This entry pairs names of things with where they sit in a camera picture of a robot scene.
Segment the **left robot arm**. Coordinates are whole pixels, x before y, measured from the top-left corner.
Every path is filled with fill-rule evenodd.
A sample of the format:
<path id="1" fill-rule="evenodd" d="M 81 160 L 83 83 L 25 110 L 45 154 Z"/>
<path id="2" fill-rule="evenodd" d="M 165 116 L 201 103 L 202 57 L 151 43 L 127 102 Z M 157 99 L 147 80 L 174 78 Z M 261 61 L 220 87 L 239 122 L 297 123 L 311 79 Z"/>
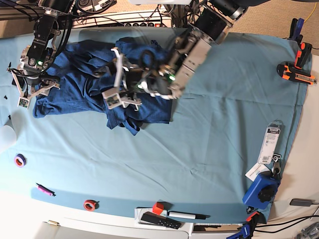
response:
<path id="1" fill-rule="evenodd" d="M 147 93 L 152 97 L 165 100 L 180 98 L 189 79 L 205 61 L 213 44 L 220 44 L 234 23 L 242 17 L 247 6 L 233 0 L 204 0 L 198 3 L 192 12 L 199 17 L 193 18 L 187 30 L 175 39 L 168 59 L 160 63 L 156 55 L 145 50 L 138 64 L 132 64 L 128 58 L 114 47 L 116 69 L 114 86 L 102 93 L 108 109 L 127 108 L 142 105 L 137 97 Z"/>

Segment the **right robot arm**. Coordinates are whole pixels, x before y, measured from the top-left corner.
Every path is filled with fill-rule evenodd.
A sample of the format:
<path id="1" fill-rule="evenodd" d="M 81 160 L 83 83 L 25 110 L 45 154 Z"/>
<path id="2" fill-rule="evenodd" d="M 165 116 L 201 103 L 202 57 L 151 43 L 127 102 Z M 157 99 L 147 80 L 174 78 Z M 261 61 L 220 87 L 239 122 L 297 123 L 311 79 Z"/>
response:
<path id="1" fill-rule="evenodd" d="M 74 4 L 74 0 L 39 1 L 45 12 L 35 23 L 34 40 L 22 51 L 17 68 L 7 68 L 19 92 L 19 107 L 28 109 L 32 98 L 48 96 L 52 88 L 60 88 L 60 78 L 48 75 L 47 70 L 68 41 Z"/>

